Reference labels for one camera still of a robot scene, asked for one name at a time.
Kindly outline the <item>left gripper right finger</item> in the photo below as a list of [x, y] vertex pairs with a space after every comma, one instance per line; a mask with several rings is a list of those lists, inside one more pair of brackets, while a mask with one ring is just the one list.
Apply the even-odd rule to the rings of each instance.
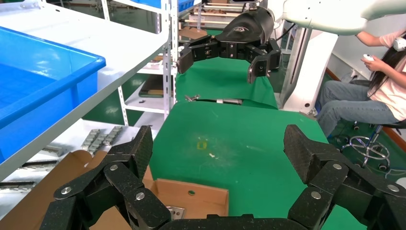
[[306, 185], [288, 219], [307, 230], [319, 230], [340, 206], [369, 230], [405, 229], [405, 188], [356, 166], [334, 146], [309, 139], [297, 125], [286, 127], [283, 143]]

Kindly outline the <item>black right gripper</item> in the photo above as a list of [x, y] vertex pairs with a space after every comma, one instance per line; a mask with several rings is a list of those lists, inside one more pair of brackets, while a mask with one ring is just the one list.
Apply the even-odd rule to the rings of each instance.
[[178, 73], [185, 73], [194, 62], [220, 57], [246, 59], [250, 63], [247, 73], [250, 84], [257, 77], [269, 77], [281, 61], [281, 49], [271, 38], [273, 31], [274, 19], [267, 9], [247, 10], [215, 38], [205, 35], [185, 43], [177, 61]]

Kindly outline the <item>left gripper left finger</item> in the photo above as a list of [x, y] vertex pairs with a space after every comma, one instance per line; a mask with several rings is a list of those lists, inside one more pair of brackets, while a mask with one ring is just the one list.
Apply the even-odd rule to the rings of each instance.
[[152, 147], [150, 126], [140, 127], [133, 140], [111, 147], [98, 166], [54, 192], [40, 229], [88, 230], [112, 207], [133, 230], [162, 228], [171, 213], [143, 183]]

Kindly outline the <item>operator hand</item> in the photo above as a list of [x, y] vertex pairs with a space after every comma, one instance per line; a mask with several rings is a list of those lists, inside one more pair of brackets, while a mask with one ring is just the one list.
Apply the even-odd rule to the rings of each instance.
[[386, 73], [386, 71], [391, 68], [388, 64], [375, 56], [369, 56], [368, 58], [363, 57], [361, 60], [364, 62], [366, 68], [370, 71], [380, 71]]

